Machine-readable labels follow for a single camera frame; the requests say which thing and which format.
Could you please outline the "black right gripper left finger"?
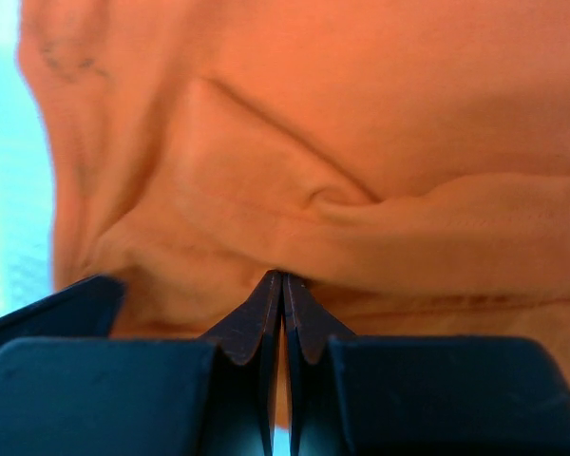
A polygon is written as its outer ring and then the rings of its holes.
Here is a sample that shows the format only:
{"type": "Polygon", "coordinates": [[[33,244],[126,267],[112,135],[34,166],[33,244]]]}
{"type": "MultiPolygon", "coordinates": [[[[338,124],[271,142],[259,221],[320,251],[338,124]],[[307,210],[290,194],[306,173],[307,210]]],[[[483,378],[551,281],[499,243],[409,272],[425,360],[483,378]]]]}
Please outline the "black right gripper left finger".
{"type": "Polygon", "coordinates": [[[0,347],[0,455],[270,455],[281,277],[192,339],[0,347]]]}

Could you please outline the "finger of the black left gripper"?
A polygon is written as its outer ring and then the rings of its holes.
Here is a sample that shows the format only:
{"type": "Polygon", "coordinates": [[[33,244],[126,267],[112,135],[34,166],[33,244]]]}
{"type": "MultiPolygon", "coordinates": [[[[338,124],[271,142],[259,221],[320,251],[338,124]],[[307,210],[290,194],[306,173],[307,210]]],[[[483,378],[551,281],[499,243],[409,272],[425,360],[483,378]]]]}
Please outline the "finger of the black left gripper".
{"type": "Polygon", "coordinates": [[[0,347],[20,337],[107,336],[124,301],[124,284],[95,275],[0,317],[0,347]]]}

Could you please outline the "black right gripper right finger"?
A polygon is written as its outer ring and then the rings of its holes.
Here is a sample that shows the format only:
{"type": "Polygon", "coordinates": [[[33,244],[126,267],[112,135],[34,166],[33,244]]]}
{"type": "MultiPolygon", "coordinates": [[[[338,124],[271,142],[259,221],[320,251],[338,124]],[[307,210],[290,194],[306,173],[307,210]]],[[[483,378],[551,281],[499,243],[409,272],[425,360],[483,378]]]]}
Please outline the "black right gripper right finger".
{"type": "Polygon", "coordinates": [[[294,455],[570,455],[570,388],[528,338],[359,335],[282,284],[294,455]]]}

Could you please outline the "orange t-shirt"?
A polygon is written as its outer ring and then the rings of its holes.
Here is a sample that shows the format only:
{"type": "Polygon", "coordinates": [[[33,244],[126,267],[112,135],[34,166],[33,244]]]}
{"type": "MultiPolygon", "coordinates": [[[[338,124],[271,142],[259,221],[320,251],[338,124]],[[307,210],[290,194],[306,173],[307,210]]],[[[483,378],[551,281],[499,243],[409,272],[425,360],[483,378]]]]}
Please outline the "orange t-shirt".
{"type": "Polygon", "coordinates": [[[570,384],[570,1],[26,1],[56,288],[194,337],[270,270],[365,334],[520,335],[570,384]]]}

